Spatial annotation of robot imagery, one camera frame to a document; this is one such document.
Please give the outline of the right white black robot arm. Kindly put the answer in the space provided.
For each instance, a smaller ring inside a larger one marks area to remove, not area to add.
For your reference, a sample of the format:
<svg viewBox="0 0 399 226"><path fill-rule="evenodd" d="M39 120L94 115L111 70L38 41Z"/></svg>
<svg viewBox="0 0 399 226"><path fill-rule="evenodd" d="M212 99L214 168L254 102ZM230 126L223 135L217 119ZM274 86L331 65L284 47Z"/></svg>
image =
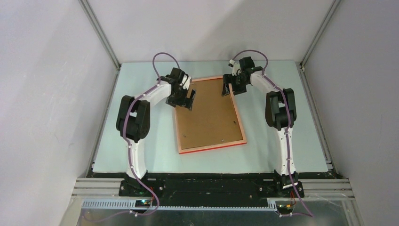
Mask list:
<svg viewBox="0 0 399 226"><path fill-rule="evenodd" d="M269 127L275 129L279 142L279 160L274 171L273 189L276 195L285 197L298 184L292 159L292 132L297 117L295 93L291 88L281 88L268 78L265 69L255 66L249 56L239 61L232 59L228 66L232 68L232 72L223 75L223 97L245 93L247 85L252 85L265 94L265 120Z"/></svg>

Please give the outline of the aluminium front rail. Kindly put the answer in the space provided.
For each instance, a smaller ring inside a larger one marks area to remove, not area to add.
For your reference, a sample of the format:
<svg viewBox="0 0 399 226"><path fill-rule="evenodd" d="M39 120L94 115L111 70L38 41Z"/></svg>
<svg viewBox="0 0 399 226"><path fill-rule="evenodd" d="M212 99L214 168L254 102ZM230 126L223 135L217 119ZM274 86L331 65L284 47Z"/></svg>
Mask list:
<svg viewBox="0 0 399 226"><path fill-rule="evenodd" d="M73 198L81 198L84 208L153 210L156 200L143 194L120 196L126 188L120 178L79 178ZM300 191L303 201L351 202L355 200L352 187L347 179L303 179ZM166 188L159 195L160 210L266 210L274 211L279 204L289 202L285 197L260 197L260 189L247 193L199 192L166 194Z"/></svg>

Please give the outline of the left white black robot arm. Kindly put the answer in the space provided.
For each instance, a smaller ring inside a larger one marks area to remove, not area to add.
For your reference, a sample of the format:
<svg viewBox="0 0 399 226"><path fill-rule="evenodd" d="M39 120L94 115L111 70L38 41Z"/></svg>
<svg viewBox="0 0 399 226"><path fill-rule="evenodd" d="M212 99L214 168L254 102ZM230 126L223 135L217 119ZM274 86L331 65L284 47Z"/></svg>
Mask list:
<svg viewBox="0 0 399 226"><path fill-rule="evenodd" d="M137 196L147 194L149 184L142 178L147 173L144 159L144 141L151 126L151 108L163 99L172 107L183 107L192 110L196 95L190 89L192 77L179 68L160 76L155 85L136 96L123 96L116 121L116 129L128 146L127 175L134 178L130 189Z"/></svg>

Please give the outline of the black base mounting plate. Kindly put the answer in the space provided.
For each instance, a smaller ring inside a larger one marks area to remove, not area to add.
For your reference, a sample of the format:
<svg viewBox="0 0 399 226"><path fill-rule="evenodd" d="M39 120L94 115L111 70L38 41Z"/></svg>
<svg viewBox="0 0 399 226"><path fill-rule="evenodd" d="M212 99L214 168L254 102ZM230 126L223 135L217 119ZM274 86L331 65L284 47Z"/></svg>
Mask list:
<svg viewBox="0 0 399 226"><path fill-rule="evenodd" d="M274 182L274 173L149 173L137 181L125 176L121 185L126 188L120 191L120 196L143 194L160 204L161 189L166 188L166 194L174 191L181 193L214 192L214 193L247 193L260 189L260 197L304 197L300 191L302 182L288 189L279 189Z"/></svg>

